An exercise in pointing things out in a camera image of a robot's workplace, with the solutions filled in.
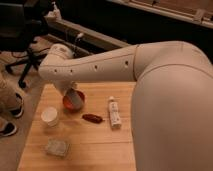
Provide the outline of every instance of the sneaker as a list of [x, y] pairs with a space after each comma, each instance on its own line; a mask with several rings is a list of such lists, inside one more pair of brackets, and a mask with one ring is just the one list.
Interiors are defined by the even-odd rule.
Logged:
[[0, 137], [7, 137], [7, 136], [10, 136], [10, 135], [13, 135], [17, 132], [18, 128], [12, 124], [11, 122], [8, 122], [6, 125], [5, 125], [5, 128], [3, 131], [0, 131]]
[[10, 110], [10, 113], [14, 118], [20, 118], [24, 113], [24, 100], [18, 93], [16, 93], [16, 97], [21, 100], [21, 106], [18, 109]]

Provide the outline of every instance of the black cable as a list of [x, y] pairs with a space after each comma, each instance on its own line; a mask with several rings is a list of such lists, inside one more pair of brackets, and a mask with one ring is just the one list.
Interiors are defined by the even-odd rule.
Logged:
[[26, 58], [28, 55], [24, 55], [24, 56], [15, 56], [14, 52], [11, 52], [12, 57], [14, 58]]
[[[41, 52], [43, 52], [43, 51], [45, 51], [45, 50], [48, 50], [48, 49], [50, 49], [49, 47], [48, 48], [44, 48], [44, 49], [41, 49], [41, 50], [38, 50], [38, 51], [33, 51], [33, 53], [41, 53]], [[14, 58], [26, 58], [28, 55], [24, 55], [24, 56], [15, 56], [14, 55], [14, 52], [11, 52], [11, 55], [12, 55], [12, 57], [14, 57]]]

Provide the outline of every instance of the desk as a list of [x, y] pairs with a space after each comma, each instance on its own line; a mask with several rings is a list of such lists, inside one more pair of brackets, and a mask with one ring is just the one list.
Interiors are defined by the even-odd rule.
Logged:
[[[79, 83], [86, 97], [84, 108], [70, 114], [62, 105], [62, 96], [53, 85], [43, 90], [19, 171], [135, 171], [130, 125], [131, 95], [135, 83]], [[119, 105], [122, 128], [112, 131], [107, 111], [108, 98], [114, 96]], [[44, 108], [54, 106], [60, 122], [47, 127], [41, 120]], [[101, 124], [83, 120], [82, 114], [93, 113], [104, 118]], [[70, 143], [65, 158], [47, 155], [45, 145], [50, 138]]]

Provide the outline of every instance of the office chair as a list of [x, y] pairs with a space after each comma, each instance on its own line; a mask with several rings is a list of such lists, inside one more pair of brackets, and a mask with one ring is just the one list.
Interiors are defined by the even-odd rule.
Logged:
[[19, 3], [0, 0], [0, 51], [27, 52], [27, 58], [5, 66], [8, 73], [13, 73], [12, 68], [26, 64], [18, 81], [19, 87], [25, 88], [24, 79], [31, 67], [36, 70], [40, 60], [45, 55], [35, 56], [30, 48], [31, 43], [36, 43], [36, 36], [48, 33], [48, 25], [39, 8], [39, 0], [22, 0]]

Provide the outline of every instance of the paper cup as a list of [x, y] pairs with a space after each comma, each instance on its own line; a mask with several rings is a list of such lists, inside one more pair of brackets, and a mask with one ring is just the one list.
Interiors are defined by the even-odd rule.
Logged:
[[47, 107], [41, 114], [41, 119], [49, 126], [58, 124], [58, 112], [54, 107]]

